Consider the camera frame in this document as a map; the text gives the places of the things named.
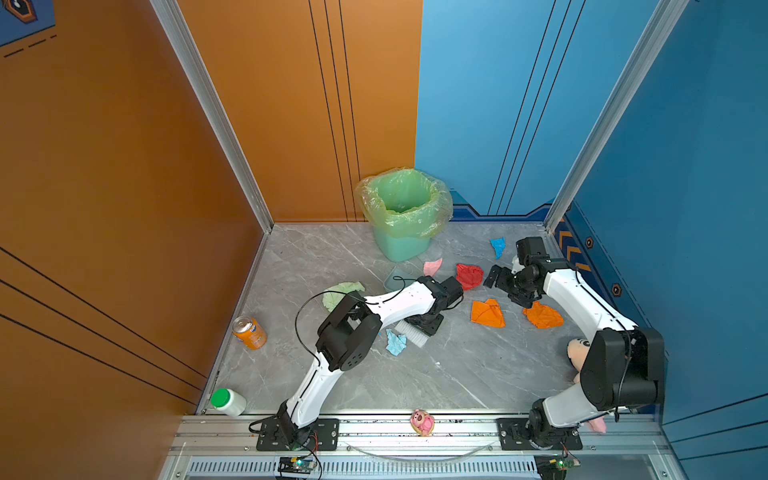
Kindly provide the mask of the teal plastic dustpan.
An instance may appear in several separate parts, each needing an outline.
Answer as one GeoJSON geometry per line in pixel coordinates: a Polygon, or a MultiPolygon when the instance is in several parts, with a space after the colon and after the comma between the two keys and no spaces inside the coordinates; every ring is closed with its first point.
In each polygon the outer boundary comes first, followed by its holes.
{"type": "Polygon", "coordinates": [[[395,266],[383,282],[386,291],[398,291],[418,279],[420,273],[413,269],[395,266]]]}

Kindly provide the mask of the teal hand brush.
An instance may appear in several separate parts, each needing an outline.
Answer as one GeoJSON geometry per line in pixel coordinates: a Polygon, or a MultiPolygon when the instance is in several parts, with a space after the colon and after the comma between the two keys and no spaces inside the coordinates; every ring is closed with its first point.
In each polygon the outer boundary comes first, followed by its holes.
{"type": "Polygon", "coordinates": [[[404,335],[409,343],[419,348],[422,348],[430,338],[430,336],[424,333],[421,329],[405,320],[398,322],[395,326],[395,330],[404,335]]]}

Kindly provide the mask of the light cyan paper scrap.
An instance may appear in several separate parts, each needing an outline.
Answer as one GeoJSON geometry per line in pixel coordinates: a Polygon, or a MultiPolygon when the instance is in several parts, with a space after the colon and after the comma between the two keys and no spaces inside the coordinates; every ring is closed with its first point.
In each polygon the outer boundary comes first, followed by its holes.
{"type": "Polygon", "coordinates": [[[407,347],[407,337],[404,334],[398,334],[392,329],[386,330],[387,351],[393,356],[399,356],[407,347]]]}

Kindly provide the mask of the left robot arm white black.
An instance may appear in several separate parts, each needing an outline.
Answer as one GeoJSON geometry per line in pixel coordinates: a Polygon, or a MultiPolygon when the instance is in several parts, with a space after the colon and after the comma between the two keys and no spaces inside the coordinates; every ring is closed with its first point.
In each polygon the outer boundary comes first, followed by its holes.
{"type": "Polygon", "coordinates": [[[406,280],[399,290],[379,296],[344,293],[317,329],[310,369],[296,392],[278,408],[278,437],[290,447],[303,445],[341,375],[366,358],[380,331],[394,327],[408,344],[421,347],[441,326],[443,313],[455,308],[463,294],[456,278],[438,282],[431,276],[406,280]]]}

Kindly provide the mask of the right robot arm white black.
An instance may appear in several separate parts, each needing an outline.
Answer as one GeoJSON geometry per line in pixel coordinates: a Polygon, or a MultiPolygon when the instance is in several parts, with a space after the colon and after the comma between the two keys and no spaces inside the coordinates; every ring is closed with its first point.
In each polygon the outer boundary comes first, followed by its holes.
{"type": "Polygon", "coordinates": [[[583,336],[568,346],[578,381],[537,400],[524,426],[502,428],[508,439],[533,449],[569,448],[581,424],[617,414],[620,408],[661,405],[665,398],[662,335],[641,328],[604,300],[567,260],[551,258],[539,237],[516,244],[520,269],[494,265],[484,284],[530,309],[548,296],[579,326],[583,336]]]}

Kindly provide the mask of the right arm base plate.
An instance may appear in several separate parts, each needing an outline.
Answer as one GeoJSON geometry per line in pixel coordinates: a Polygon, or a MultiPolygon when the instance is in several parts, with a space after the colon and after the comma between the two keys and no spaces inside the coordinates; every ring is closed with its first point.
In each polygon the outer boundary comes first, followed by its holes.
{"type": "Polygon", "coordinates": [[[504,451],[583,449],[577,428],[554,428],[544,423],[534,427],[528,419],[498,418],[496,420],[500,446],[504,451]]]}

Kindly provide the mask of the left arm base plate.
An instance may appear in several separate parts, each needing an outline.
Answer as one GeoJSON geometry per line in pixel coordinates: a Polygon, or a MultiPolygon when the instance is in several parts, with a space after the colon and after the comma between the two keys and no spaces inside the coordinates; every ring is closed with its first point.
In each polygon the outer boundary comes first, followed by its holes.
{"type": "Polygon", "coordinates": [[[307,427],[294,430],[280,425],[276,418],[267,418],[249,429],[256,436],[256,450],[264,452],[295,451],[335,451],[339,440],[340,421],[336,418],[319,418],[307,427]]]}

